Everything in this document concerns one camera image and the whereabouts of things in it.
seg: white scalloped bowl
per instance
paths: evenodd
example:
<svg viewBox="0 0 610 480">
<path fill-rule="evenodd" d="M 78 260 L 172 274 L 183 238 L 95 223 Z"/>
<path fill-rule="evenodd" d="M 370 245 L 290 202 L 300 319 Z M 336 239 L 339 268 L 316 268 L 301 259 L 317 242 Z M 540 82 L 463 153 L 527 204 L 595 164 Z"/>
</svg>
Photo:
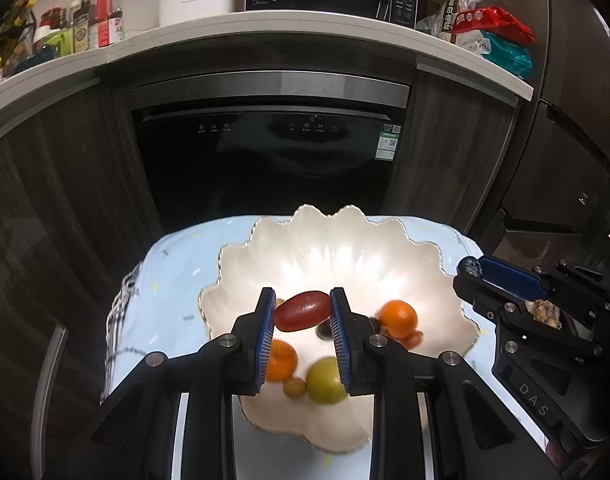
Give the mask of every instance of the white scalloped bowl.
<svg viewBox="0 0 610 480">
<path fill-rule="evenodd" d="M 451 276 L 441 268 L 437 245 L 414 243 L 399 219 L 371 222 L 355 206 L 326 216 L 304 205 L 285 222 L 259 219 L 248 242 L 221 249 L 219 275 L 199 296 L 211 338 L 229 332 L 238 316 L 253 311 L 264 286 L 285 300 L 305 290 L 342 286 L 352 310 L 365 316 L 374 316 L 386 301 L 407 301 L 424 332 L 415 352 L 427 356 L 447 350 L 463 355 L 478 335 L 476 324 L 463 316 Z M 314 328 L 275 329 L 274 338 L 296 348 L 294 375 L 303 379 L 312 363 L 335 355 L 333 343 L 320 340 Z M 281 383 L 265 383 L 256 397 L 240 397 L 240 406 L 254 427 L 300 435 L 327 452 L 349 452 L 371 437 L 371 396 L 319 406 L 307 395 L 289 399 Z"/>
</svg>

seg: checkered cloth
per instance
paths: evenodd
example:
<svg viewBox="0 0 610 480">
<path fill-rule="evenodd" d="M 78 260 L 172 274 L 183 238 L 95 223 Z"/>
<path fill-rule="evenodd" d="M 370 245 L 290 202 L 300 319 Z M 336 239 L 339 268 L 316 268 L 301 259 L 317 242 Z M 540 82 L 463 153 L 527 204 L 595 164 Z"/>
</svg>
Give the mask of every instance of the checkered cloth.
<svg viewBox="0 0 610 480">
<path fill-rule="evenodd" d="M 120 332 L 122 332 L 122 324 L 125 321 L 125 314 L 127 314 L 127 307 L 130 303 L 132 296 L 138 295 L 138 288 L 136 287 L 136 280 L 140 272 L 140 266 L 142 262 L 139 262 L 134 270 L 132 270 L 127 276 L 122 279 L 120 285 L 120 292 L 114 298 L 112 303 L 112 309 L 109 311 L 107 316 L 107 354 L 105 356 L 105 384 L 102 391 L 101 402 L 103 402 L 110 394 L 110 388 L 112 387 L 112 376 L 114 375 L 114 362 L 116 357 L 120 354 L 127 352 L 133 352 L 141 355 L 146 355 L 147 352 L 139 350 L 137 348 L 118 348 L 120 344 Z"/>
</svg>

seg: energy label sticker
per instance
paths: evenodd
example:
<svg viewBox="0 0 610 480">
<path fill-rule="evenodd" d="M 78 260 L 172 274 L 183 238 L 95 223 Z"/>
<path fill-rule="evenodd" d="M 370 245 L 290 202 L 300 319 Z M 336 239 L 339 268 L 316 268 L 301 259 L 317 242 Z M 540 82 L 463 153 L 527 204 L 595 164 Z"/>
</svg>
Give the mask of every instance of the energy label sticker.
<svg viewBox="0 0 610 480">
<path fill-rule="evenodd" d="M 394 153 L 399 144 L 399 134 L 391 132 L 381 132 L 379 136 L 379 145 L 376 149 L 376 160 L 394 160 Z"/>
</svg>

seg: red plastic bag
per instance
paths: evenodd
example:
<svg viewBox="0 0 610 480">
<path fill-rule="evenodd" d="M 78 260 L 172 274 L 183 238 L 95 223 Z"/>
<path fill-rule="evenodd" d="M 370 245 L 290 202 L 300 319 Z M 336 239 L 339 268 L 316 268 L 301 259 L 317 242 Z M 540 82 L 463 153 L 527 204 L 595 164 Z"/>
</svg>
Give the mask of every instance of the red plastic bag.
<svg viewBox="0 0 610 480">
<path fill-rule="evenodd" d="M 500 7 L 485 7 L 459 12 L 452 30 L 454 34 L 471 30 L 486 30 L 521 45 L 536 41 L 530 27 Z"/>
</svg>

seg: metal screw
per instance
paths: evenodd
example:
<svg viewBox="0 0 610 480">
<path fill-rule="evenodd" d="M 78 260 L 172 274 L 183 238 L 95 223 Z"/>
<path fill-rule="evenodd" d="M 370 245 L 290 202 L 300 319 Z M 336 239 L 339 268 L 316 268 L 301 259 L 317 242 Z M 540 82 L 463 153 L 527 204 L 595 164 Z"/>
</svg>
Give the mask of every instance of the metal screw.
<svg viewBox="0 0 610 480">
<path fill-rule="evenodd" d="M 443 361 L 450 366 L 456 366 L 461 362 L 461 356 L 456 352 L 447 351 L 443 353 Z"/>
<path fill-rule="evenodd" d="M 237 342 L 239 342 L 239 338 L 233 334 L 223 334 L 219 337 L 219 345 L 224 346 L 225 348 L 230 348 Z"/>
<path fill-rule="evenodd" d="M 383 334 L 372 334 L 368 341 L 370 342 L 370 345 L 376 346 L 376 348 L 387 345 L 387 338 Z"/>
<path fill-rule="evenodd" d="M 509 352 L 511 354 L 515 354 L 516 351 L 518 350 L 518 344 L 516 343 L 516 341 L 508 341 L 506 343 L 506 352 Z"/>
<path fill-rule="evenodd" d="M 147 354 L 147 357 L 145 357 L 147 366 L 151 367 L 162 365 L 164 360 L 165 354 L 162 354 L 161 352 L 152 352 L 151 354 Z"/>
</svg>

